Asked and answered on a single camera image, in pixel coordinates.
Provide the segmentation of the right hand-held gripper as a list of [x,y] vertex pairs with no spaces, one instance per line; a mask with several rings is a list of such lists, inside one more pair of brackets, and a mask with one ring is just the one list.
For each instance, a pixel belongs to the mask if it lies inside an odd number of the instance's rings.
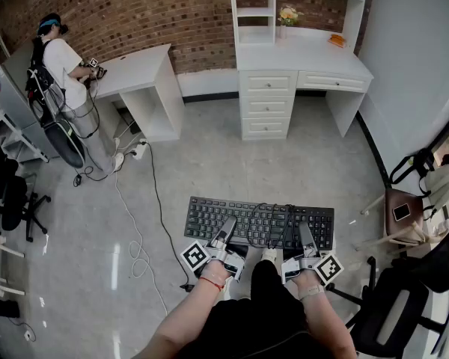
[[321,283],[326,286],[342,273],[343,266],[334,254],[321,254],[306,221],[299,223],[299,235],[303,252],[294,254],[281,264],[281,282],[283,285],[298,277],[304,270],[314,271]]

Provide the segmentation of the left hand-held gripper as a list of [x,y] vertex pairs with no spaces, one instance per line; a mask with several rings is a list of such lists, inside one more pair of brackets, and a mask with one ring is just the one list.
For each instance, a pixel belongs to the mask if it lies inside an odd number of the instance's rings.
[[211,260],[221,262],[230,276],[239,281],[245,267],[248,247],[228,244],[236,228],[237,218],[230,215],[211,241],[202,245],[195,240],[181,254],[183,262],[196,277]]

